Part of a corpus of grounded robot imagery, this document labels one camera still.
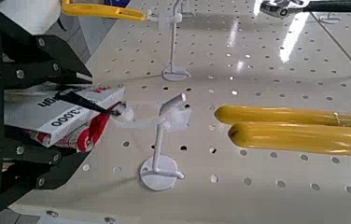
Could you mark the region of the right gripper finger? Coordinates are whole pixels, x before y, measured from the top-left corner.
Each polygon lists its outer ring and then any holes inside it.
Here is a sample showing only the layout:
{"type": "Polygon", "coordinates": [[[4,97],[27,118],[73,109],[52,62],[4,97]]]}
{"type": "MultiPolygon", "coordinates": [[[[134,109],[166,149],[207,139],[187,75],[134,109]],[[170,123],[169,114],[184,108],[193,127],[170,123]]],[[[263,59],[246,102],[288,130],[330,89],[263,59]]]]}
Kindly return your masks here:
{"type": "Polygon", "coordinates": [[[21,128],[6,126],[4,196],[11,205],[32,190],[57,189],[64,185],[89,153],[73,148],[43,147],[21,128]]]}
{"type": "Polygon", "coordinates": [[[56,35],[4,35],[4,87],[24,89],[44,82],[92,84],[92,74],[69,44],[56,35]]]}

